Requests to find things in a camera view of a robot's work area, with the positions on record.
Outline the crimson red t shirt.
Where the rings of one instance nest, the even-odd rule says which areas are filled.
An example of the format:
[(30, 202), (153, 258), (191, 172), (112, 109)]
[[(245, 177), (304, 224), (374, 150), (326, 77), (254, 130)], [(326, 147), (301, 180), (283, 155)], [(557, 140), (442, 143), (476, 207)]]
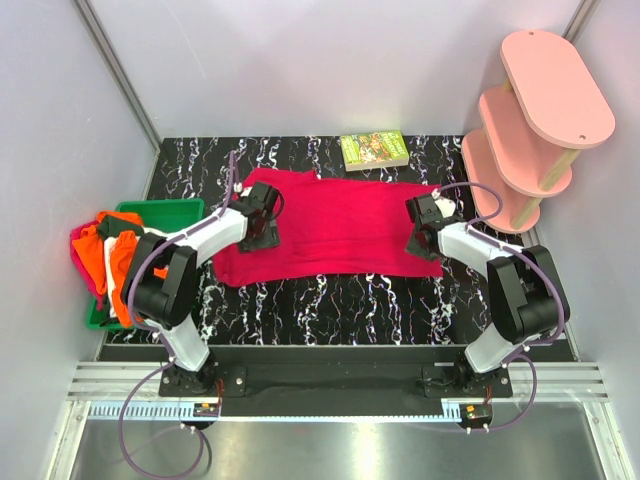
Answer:
[(243, 253), (232, 245), (213, 258), (216, 278), (231, 287), (328, 274), (440, 277), (439, 261), (406, 252), (413, 224), (405, 203), (430, 185), (320, 179), (312, 171), (256, 168), (245, 183), (277, 188), (284, 208), (280, 244)]

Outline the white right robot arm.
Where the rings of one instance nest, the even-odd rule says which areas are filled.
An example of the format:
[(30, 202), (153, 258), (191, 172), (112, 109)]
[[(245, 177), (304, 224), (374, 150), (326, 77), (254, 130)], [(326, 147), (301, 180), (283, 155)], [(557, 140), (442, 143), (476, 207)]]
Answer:
[(541, 245), (522, 248), (484, 234), (455, 215), (451, 201), (433, 194), (405, 205), (413, 225), (408, 253), (456, 260), (487, 282), (490, 324), (448, 375), (460, 393), (476, 396), (516, 354), (550, 344), (564, 332), (570, 307), (553, 257)]

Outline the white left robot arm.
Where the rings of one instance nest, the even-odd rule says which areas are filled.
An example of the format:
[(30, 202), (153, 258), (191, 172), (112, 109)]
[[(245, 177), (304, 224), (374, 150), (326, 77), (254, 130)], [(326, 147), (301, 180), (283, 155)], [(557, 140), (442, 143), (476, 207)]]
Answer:
[(257, 182), (199, 222), (173, 234), (145, 233), (136, 244), (121, 301), (136, 327), (159, 336), (193, 395), (208, 394), (216, 382), (205, 365), (209, 348), (191, 317), (198, 268), (232, 245), (242, 253), (278, 246), (276, 219), (283, 210), (282, 193)]

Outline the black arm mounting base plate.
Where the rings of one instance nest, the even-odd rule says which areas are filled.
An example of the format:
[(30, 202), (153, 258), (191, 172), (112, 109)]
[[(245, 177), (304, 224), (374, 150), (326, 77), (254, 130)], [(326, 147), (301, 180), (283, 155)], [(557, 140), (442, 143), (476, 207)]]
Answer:
[(302, 391), (400, 390), (427, 398), (492, 399), (513, 394), (498, 367), (475, 373), (459, 346), (214, 347), (201, 370), (171, 367), (161, 376), (163, 397), (255, 395), (267, 389)]

